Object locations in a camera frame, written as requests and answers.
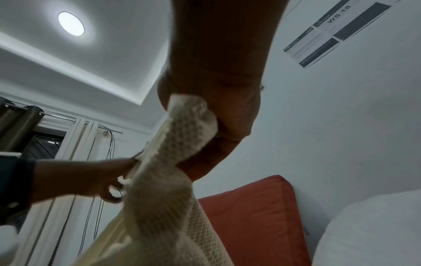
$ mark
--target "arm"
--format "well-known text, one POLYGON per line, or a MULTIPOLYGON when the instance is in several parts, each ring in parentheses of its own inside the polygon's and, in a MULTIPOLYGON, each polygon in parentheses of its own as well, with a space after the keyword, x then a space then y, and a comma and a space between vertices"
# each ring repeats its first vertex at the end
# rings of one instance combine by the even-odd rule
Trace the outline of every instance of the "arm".
POLYGON ((168 68, 158 83, 166 108, 172 93, 203 97, 219 120, 218 137, 179 165, 194 181, 251 133, 259 85, 287 0, 172 0, 168 68))
POLYGON ((93 162, 38 160, 33 172, 30 203, 78 194, 100 195, 104 200, 118 202, 108 191, 109 186, 123 188, 117 178, 126 175, 137 163, 135 159, 111 159, 93 162))

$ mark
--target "pillow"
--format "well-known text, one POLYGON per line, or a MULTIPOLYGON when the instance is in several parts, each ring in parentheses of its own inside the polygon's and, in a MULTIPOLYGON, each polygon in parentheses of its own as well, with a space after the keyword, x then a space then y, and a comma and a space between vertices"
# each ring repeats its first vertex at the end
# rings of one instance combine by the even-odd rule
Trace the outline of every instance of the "pillow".
POLYGON ((283 177, 199 202, 234 265, 311 265, 294 190, 283 177))

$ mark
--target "black stripe on sign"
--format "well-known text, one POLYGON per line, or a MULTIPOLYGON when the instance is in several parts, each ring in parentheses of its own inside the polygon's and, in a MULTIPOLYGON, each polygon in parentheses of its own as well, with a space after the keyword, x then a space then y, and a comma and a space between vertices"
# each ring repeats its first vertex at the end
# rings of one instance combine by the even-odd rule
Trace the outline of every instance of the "black stripe on sign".
POLYGON ((307 34, 309 34, 312 30, 314 30, 313 27, 309 27, 305 32, 303 32, 297 39, 295 39, 290 45, 288 45, 284 52, 287 52, 289 49, 291 49, 294 45, 296 45, 302 38, 304 38, 307 34))
POLYGON ((323 17, 321 17, 316 23, 313 24, 314 27, 318 27, 321 24, 323 24, 323 22, 325 22, 328 18, 330 18, 330 16, 332 16, 334 13, 336 13, 336 11, 338 11, 339 9, 341 9, 341 7, 348 3, 350 0, 341 0, 339 3, 337 3, 334 7, 332 7, 331 10, 329 10, 326 14, 323 15, 323 17))
POLYGON ((313 62, 314 60, 318 59, 320 56, 322 56, 324 53, 326 53, 330 48, 335 46, 339 41, 335 40, 334 38, 331 38, 327 42, 325 42, 322 46, 320 46, 317 50, 311 53, 311 55, 307 56, 306 59, 300 62, 300 65, 302 67, 306 67, 308 64, 313 62))
POLYGON ((342 41, 349 38, 352 34, 359 31, 365 25, 370 23, 373 19, 378 17, 381 13, 385 12, 390 8, 389 5, 381 4, 381 3, 374 3, 371 7, 369 7, 366 11, 364 11, 361 15, 356 17, 353 21, 351 21, 348 25, 343 27, 340 31, 338 31, 334 36, 342 41))

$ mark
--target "ceiling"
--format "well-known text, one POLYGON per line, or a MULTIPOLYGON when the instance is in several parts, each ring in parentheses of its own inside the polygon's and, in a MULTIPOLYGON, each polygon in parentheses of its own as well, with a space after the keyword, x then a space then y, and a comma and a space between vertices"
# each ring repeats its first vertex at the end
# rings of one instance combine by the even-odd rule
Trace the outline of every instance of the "ceiling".
POLYGON ((161 117, 151 88, 167 56, 167 0, 2 0, 0 5, 0 77, 100 110, 112 103, 107 112, 145 126, 153 126, 155 117, 134 113, 152 108, 148 113, 161 117), (82 36, 60 26, 62 11, 81 20, 82 36))

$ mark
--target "sign on wall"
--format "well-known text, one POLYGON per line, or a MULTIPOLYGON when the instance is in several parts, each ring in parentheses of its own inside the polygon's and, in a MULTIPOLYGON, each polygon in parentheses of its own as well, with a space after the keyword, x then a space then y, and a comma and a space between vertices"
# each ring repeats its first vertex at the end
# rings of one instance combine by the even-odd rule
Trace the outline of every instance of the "sign on wall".
POLYGON ((401 0, 341 0, 284 52, 303 68, 316 63, 401 0))

